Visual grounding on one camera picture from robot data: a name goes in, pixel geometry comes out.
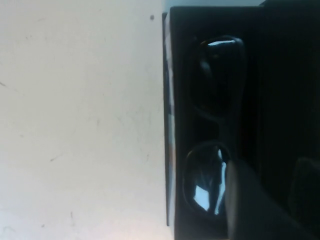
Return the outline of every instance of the open box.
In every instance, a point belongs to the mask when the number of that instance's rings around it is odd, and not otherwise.
[[[174,7],[164,15],[164,121],[167,224],[177,240],[227,239],[223,218],[208,218],[185,201],[188,154],[216,140],[219,127],[201,116],[190,98],[193,45],[232,35],[243,40],[247,76],[237,125],[237,158],[259,176],[287,212],[293,169],[299,157],[320,157],[320,19],[317,7]]]

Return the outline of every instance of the sunglasses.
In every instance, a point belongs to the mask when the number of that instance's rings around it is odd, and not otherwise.
[[[196,145],[186,156],[183,197],[196,214],[226,218],[224,196],[228,161],[237,158],[241,102],[247,60],[241,39],[224,35],[201,42],[190,54],[189,96],[195,114],[218,125],[218,137]]]

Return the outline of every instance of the black box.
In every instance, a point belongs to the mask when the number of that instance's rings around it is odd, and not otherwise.
[[[189,151],[215,127],[189,105],[184,62],[193,44],[221,35],[243,39],[247,80],[239,158],[285,210],[299,157],[320,157],[320,18],[313,3],[256,7],[173,7],[163,15],[167,225],[176,240],[227,239],[227,223],[190,211],[182,193]]]

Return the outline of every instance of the sunglasses lens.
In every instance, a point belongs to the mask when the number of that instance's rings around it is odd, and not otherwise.
[[[190,98],[195,107],[211,116],[225,116],[243,87],[246,73],[242,41],[224,36],[203,42],[193,56]]]
[[[195,147],[186,159],[184,197],[189,206],[209,218],[225,217],[225,178],[229,151],[220,143]]]

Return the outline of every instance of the white wall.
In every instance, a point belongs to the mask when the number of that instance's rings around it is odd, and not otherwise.
[[[172,238],[162,5],[0,0],[0,239]]]

